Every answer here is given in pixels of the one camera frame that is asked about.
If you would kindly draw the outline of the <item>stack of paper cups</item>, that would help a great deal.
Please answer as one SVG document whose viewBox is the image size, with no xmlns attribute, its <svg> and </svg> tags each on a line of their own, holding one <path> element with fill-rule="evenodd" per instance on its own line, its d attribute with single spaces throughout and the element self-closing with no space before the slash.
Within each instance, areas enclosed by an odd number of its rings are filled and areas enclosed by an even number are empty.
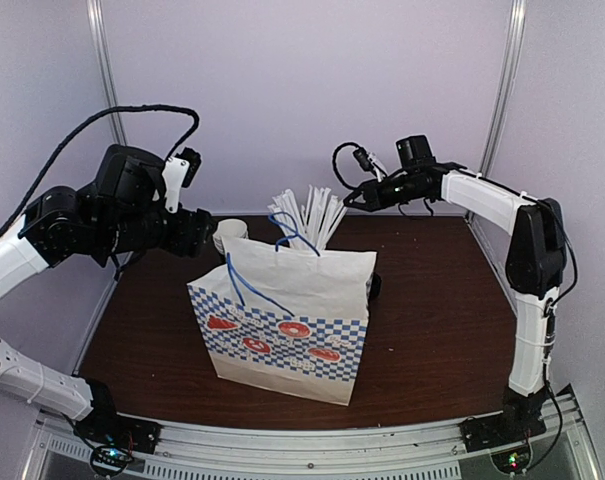
<svg viewBox="0 0 605 480">
<path fill-rule="evenodd" d="M 224 242 L 225 238 L 247 238 L 248 225 L 241 219 L 228 218 L 220 220 L 217 223 L 217 228 L 212 236 L 213 244 L 220 254 L 225 253 Z"/>
</svg>

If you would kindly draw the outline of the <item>stack of black lids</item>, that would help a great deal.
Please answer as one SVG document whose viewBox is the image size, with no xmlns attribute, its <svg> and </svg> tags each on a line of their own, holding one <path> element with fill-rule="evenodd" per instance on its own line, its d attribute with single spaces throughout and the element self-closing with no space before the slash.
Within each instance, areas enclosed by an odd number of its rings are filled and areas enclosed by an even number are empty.
<svg viewBox="0 0 605 480">
<path fill-rule="evenodd" d="M 367 298 L 369 302 L 374 301 L 379 297 L 381 286 L 381 276 L 378 273 L 374 272 L 371 275 L 369 281 L 367 282 Z"/>
</svg>

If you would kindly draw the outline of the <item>checkered paper takeout bag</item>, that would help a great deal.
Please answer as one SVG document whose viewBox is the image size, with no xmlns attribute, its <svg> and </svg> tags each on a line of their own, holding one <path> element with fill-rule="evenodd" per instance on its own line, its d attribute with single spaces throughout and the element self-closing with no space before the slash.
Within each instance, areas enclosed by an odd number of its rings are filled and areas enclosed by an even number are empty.
<svg viewBox="0 0 605 480">
<path fill-rule="evenodd" d="M 216 375 L 314 401 L 350 403 L 369 324 L 374 251 L 273 244 L 218 231 L 222 265 L 188 283 Z"/>
</svg>

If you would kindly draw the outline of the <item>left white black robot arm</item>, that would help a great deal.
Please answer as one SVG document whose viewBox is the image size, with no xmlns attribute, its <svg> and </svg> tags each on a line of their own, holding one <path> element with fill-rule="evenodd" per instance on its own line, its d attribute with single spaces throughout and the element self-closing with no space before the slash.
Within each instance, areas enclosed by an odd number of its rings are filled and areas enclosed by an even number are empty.
<svg viewBox="0 0 605 480">
<path fill-rule="evenodd" d="M 185 209 L 180 192 L 200 165 L 191 148 L 161 159 L 139 148 L 110 146 L 91 183 L 79 190 L 49 189 L 0 237 L 0 299 L 73 255 L 100 266 L 120 254 L 156 248 L 197 256 L 215 222 L 205 210 Z M 105 444 L 125 436 L 125 421 L 105 384 L 46 367 L 1 339 L 0 388 L 86 424 Z"/>
</svg>

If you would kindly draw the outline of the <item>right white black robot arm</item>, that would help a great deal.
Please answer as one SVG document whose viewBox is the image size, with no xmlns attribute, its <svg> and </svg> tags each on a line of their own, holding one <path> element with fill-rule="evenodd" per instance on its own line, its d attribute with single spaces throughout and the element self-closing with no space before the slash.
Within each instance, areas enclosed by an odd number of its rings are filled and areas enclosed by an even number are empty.
<svg viewBox="0 0 605 480">
<path fill-rule="evenodd" d="M 510 238 L 505 275 L 516 301 L 515 349 L 500 414 L 466 422 L 477 438 L 494 433 L 512 442 L 543 428 L 541 408 L 550 398 L 549 364 L 555 343 L 555 309 L 567 262 L 561 207 L 535 199 L 474 173 L 441 163 L 424 135 L 397 141 L 400 168 L 386 172 L 373 153 L 356 142 L 352 155 L 372 179 L 349 185 L 348 208 L 377 212 L 413 200 L 461 207 L 502 229 Z"/>
</svg>

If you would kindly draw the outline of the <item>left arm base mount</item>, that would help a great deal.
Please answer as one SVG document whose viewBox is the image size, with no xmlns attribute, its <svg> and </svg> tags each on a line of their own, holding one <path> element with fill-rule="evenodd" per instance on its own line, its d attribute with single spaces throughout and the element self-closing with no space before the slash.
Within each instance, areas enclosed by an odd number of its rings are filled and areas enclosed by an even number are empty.
<svg viewBox="0 0 605 480">
<path fill-rule="evenodd" d="M 113 412 L 93 411 L 86 418 L 75 421 L 74 426 L 86 440 L 145 454 L 155 452 L 161 433 L 161 425 L 157 422 Z"/>
</svg>

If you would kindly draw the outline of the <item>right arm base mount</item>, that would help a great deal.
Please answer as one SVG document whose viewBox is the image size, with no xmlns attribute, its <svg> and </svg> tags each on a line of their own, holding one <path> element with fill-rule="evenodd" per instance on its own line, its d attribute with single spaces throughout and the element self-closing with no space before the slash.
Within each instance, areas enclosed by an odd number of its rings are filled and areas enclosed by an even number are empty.
<svg viewBox="0 0 605 480">
<path fill-rule="evenodd" d="M 502 414 L 469 417 L 459 424 L 459 428 L 467 452 L 493 449 L 522 442 L 527 438 L 541 435 L 547 431 L 542 419 L 510 424 Z"/>
</svg>

